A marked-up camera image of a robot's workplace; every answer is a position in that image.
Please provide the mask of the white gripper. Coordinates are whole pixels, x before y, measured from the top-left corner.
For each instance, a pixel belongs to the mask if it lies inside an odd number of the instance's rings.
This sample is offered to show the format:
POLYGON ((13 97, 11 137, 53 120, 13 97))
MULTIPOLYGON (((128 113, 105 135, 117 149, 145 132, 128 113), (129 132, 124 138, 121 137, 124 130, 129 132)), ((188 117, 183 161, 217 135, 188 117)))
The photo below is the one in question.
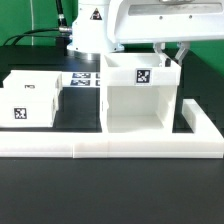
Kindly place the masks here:
POLYGON ((154 43, 161 67, 170 67, 164 43, 179 42, 182 65, 189 42, 224 39, 224 0, 111 0, 107 35, 112 42, 154 43))

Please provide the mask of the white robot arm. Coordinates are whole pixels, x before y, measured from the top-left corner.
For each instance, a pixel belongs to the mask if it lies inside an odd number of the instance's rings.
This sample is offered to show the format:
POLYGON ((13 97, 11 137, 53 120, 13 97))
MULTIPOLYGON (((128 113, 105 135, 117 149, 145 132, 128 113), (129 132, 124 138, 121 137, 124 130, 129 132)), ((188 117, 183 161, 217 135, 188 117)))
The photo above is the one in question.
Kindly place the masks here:
POLYGON ((168 67, 165 43, 179 44, 181 61, 192 42, 220 39, 224 0, 79 0, 68 49, 103 54, 113 65, 168 67))

